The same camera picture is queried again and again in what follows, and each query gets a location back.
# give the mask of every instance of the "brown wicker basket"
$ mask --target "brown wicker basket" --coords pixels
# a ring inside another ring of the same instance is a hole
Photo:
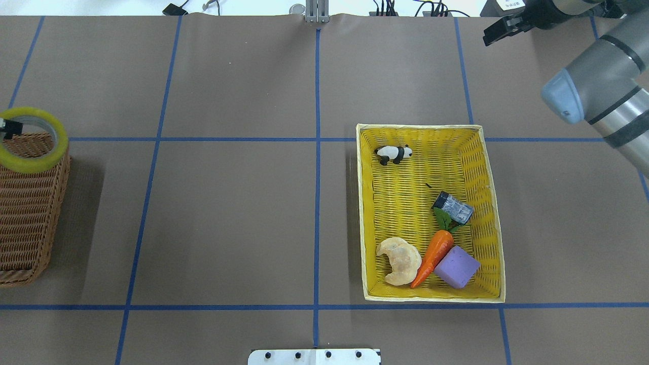
[[[42,156],[54,146],[47,133],[3,143],[23,157]],[[25,175],[0,166],[0,288],[29,284],[47,267],[69,173],[67,151],[41,173]]]

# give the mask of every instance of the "carrot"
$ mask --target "carrot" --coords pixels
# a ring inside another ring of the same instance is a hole
[[[452,222],[448,213],[439,208],[434,208],[435,218],[439,223],[440,230],[437,231],[433,238],[430,239],[430,244],[428,244],[428,249],[426,254],[424,254],[424,259],[421,260],[421,266],[417,270],[417,276],[415,280],[410,283],[410,288],[414,289],[421,285],[421,283],[426,280],[426,278],[435,270],[437,264],[442,261],[442,258],[453,248],[453,235],[458,228],[462,227],[457,225],[451,229],[449,226]]]

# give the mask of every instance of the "toy panda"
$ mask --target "toy panda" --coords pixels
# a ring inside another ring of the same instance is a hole
[[[374,150],[374,153],[381,156],[381,165],[387,166],[387,162],[392,160],[395,164],[398,164],[404,158],[412,156],[412,149],[406,145],[405,147],[394,147],[391,145],[386,145],[381,148]]]

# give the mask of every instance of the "roll of tape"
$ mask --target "roll of tape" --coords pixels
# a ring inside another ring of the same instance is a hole
[[[66,130],[52,114],[36,108],[18,107],[0,112],[0,118],[40,127],[52,136],[54,142],[50,152],[33,158],[14,155],[0,143],[0,164],[4,167],[20,173],[39,173],[53,168],[66,154],[68,144]]]

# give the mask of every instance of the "purple sponge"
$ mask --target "purple sponge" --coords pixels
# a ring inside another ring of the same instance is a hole
[[[433,272],[453,288],[462,289],[479,267],[480,263],[475,258],[460,246],[454,246]]]

